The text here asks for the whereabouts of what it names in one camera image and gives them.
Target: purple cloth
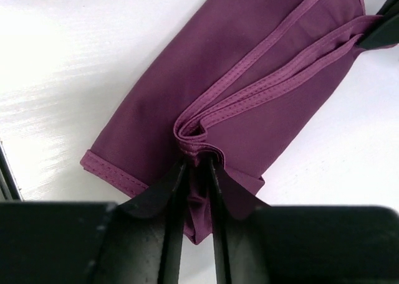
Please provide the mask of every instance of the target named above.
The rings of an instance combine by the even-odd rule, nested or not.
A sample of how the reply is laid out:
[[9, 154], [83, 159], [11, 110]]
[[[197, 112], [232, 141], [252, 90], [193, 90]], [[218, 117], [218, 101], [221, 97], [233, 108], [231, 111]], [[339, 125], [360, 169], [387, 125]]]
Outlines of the purple cloth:
[[[331, 96], [379, 16], [363, 0], [207, 0], [122, 102], [83, 167], [130, 197], [183, 155], [208, 153], [252, 194]], [[191, 175], [185, 233], [211, 233], [208, 192]]]

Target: white surface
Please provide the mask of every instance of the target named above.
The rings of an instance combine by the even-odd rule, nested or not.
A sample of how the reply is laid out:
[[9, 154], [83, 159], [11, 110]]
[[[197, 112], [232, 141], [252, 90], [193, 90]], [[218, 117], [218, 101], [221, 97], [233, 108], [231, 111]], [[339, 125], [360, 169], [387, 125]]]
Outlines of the white surface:
[[[203, 1], [0, 0], [0, 138], [25, 199], [127, 200], [79, 159]], [[368, 12], [384, 1], [366, 0]], [[259, 196], [399, 209], [398, 163], [397, 47], [357, 60]], [[211, 239], [185, 240], [181, 282], [214, 283], [212, 256]]]

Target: white table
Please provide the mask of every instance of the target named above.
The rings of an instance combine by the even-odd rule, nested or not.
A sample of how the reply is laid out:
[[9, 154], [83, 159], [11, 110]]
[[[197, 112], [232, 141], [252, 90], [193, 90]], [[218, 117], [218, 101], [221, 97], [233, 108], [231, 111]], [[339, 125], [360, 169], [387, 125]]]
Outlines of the white table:
[[[205, 0], [0, 0], [0, 138], [25, 200], [128, 198], [79, 159]], [[385, 0], [366, 0], [376, 13]], [[266, 172], [270, 204], [399, 209], [399, 48], [363, 54]], [[185, 240], [182, 283], [215, 283]]]

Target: tabletop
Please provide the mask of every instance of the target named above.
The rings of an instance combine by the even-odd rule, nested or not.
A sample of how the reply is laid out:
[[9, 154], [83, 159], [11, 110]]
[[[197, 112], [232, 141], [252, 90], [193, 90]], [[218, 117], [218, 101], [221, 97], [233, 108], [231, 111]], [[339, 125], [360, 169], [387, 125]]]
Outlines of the tabletop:
[[[79, 160], [204, 1], [0, 0], [0, 139], [24, 200], [128, 199], [85, 172]], [[365, 0], [367, 12], [376, 13], [384, 1]], [[399, 210], [398, 163], [395, 47], [358, 58], [266, 171], [258, 196], [272, 205]], [[185, 240], [182, 283], [214, 283], [212, 240], [201, 246]]]

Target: folded cloth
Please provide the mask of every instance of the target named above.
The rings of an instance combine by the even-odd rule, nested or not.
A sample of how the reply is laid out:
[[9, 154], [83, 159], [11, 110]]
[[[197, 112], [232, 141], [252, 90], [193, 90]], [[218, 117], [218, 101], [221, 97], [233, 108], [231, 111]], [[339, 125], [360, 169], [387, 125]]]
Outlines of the folded cloth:
[[[207, 0], [152, 63], [81, 160], [130, 197], [182, 156], [210, 154], [252, 194], [331, 96], [381, 16], [363, 0]], [[209, 197], [190, 176], [185, 234], [211, 233]]]

